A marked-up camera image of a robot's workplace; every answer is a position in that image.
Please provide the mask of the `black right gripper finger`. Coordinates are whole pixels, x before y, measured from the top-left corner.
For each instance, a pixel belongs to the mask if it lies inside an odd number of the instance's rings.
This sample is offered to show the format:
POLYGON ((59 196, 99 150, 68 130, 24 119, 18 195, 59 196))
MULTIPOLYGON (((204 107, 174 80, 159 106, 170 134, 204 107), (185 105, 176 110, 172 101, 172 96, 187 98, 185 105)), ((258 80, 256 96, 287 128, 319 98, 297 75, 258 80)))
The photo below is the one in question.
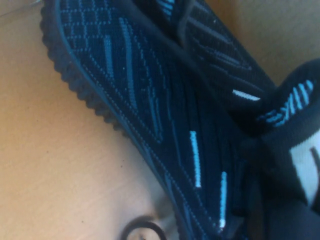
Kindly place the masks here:
POLYGON ((290 153, 297 143, 290 136, 253 137, 240 143, 241 155, 257 175, 264 206, 298 199, 298 175, 290 153))

